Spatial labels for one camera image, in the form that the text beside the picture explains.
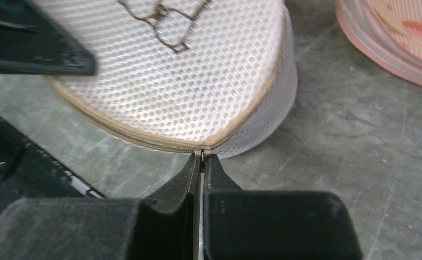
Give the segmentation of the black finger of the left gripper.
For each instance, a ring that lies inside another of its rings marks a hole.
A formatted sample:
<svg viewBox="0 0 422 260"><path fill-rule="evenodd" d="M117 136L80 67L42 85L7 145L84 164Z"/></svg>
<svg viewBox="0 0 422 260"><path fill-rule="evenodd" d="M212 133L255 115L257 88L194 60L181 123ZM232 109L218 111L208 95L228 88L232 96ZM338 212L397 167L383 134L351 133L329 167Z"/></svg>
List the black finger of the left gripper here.
<svg viewBox="0 0 422 260"><path fill-rule="evenodd" d="M0 74L96 73L96 59L33 1L0 1Z"/></svg>

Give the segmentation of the floral mesh laundry bag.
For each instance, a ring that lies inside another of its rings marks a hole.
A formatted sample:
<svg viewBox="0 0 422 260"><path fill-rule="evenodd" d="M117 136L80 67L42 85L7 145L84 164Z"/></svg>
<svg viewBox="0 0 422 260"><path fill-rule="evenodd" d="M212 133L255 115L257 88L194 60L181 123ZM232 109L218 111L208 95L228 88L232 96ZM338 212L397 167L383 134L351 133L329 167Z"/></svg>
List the floral mesh laundry bag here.
<svg viewBox="0 0 422 260"><path fill-rule="evenodd" d="M422 1L335 1L335 12L358 50L422 87Z"/></svg>

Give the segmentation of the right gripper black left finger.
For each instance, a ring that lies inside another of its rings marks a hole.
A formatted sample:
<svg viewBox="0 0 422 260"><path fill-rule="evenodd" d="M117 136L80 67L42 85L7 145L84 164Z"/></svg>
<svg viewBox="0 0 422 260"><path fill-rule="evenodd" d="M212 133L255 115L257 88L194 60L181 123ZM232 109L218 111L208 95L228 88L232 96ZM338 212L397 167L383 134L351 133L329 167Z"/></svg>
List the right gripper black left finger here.
<svg viewBox="0 0 422 260"><path fill-rule="evenodd" d="M0 215L0 259L198 259L201 158L149 196L20 199Z"/></svg>

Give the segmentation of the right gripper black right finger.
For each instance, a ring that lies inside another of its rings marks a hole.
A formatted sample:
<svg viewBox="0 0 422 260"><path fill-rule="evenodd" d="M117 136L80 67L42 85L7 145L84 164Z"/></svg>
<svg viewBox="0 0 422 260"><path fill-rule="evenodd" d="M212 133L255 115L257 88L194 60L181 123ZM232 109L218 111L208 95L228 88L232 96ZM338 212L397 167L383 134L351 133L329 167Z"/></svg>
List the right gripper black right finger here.
<svg viewBox="0 0 422 260"><path fill-rule="evenodd" d="M362 259L343 201L325 191L244 190L205 160L205 259Z"/></svg>

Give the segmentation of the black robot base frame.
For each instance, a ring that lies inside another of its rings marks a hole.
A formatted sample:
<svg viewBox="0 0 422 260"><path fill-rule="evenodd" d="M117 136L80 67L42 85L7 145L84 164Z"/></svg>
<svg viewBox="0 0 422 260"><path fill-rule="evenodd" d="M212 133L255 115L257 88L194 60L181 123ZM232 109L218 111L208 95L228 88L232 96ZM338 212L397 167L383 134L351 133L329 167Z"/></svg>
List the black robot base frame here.
<svg viewBox="0 0 422 260"><path fill-rule="evenodd" d="M104 195L0 117L0 214L23 198Z"/></svg>

